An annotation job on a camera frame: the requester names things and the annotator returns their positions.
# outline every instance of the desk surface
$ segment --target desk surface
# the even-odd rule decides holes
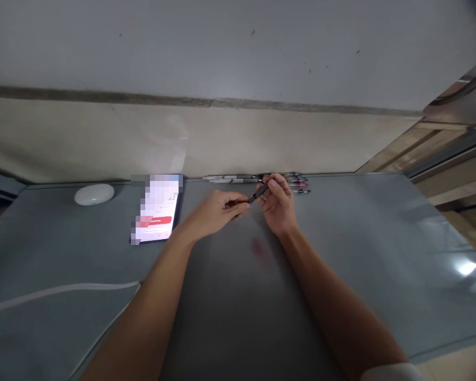
[[[413,361],[476,341],[476,252],[399,174],[312,177],[303,232]],[[185,184],[181,218],[213,188]],[[163,243],[130,246],[140,189],[81,207],[78,187],[25,190],[0,218],[0,301],[73,283],[143,279]],[[75,291],[0,312],[0,379],[61,379],[133,289]],[[338,370],[257,205],[194,247],[163,379],[322,379]]]

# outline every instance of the forearm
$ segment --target forearm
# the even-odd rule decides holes
[[[194,243],[173,232],[81,380],[158,378]]]
[[[408,362],[391,332],[324,264],[299,230],[282,235],[280,241],[323,335],[351,380],[377,366]]]

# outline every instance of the smartphone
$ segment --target smartphone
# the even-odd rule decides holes
[[[144,192],[131,227],[130,243],[166,241],[178,223],[183,175],[134,176],[132,185],[142,186]]]

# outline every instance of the pen group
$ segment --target pen group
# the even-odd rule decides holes
[[[203,179],[208,180],[210,183],[217,184],[243,184],[243,183],[262,183],[263,176],[265,174],[258,175],[213,175],[204,176]],[[308,187],[308,178],[299,172],[281,173],[281,175],[289,183],[289,187],[293,189],[294,193],[310,193],[311,190]]]

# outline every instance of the left hand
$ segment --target left hand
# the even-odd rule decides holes
[[[214,190],[175,229],[175,232],[187,235],[192,241],[216,233],[233,217],[240,219],[243,218],[243,213],[248,213],[250,207],[248,199],[249,197],[243,193]]]

